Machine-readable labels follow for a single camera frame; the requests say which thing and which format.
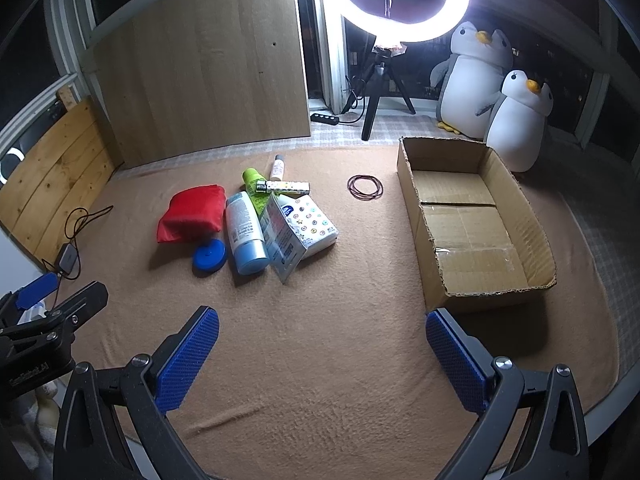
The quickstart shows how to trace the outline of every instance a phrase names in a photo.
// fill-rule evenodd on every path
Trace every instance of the blue object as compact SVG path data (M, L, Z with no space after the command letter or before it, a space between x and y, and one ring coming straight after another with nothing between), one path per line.
M52 292L55 292L57 288L58 277L53 272L43 274L18 291L15 306L21 310L27 310L40 300L44 300Z
M212 308L194 324L167 361L156 381L156 406L163 415L180 407L220 332L218 314Z
M427 315L427 341L468 412L481 415L489 406L493 385L456 334L436 311Z
M193 265L205 272L216 272L226 262L226 247L222 241L214 238L208 244L201 245L193 253Z
M243 276L255 274L269 265L269 257L262 240L250 240L242 244L234 253L238 273Z

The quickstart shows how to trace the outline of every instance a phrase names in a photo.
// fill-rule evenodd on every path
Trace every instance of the penguin foot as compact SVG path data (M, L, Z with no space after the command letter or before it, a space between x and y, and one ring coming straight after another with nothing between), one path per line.
M449 126L447 123L440 121L437 125L437 127L439 127L440 129L443 129L447 132L449 132L450 134L455 134L455 135L459 135L460 131L455 129L453 126Z

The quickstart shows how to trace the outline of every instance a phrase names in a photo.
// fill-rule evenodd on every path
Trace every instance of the green tube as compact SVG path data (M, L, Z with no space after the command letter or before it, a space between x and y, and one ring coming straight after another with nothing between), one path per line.
M255 190L255 183L259 180L267 180L264 178L255 168L247 168L242 173L242 180L244 180L244 186L246 187L246 193L249 195L251 203L254 205L255 211L258 216L262 213L262 210L267 205L269 200L268 193L258 193Z

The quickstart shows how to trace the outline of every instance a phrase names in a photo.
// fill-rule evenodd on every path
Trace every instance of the red pouch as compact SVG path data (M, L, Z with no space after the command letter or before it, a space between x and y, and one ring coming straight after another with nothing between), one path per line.
M219 232L225 201L220 186L192 187L175 194L158 222L158 243L200 242Z

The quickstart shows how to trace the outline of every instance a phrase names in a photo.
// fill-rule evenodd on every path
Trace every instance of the textured blue pad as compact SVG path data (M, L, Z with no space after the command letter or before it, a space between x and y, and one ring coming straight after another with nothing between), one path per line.
M193 380L215 345L220 322L215 310L207 310L171 356L156 382L156 406L164 414L180 407Z
M490 385L442 316L430 312L425 323L427 341L468 412L481 415L489 406Z
M48 272L18 291L15 306L27 310L58 288L58 277Z

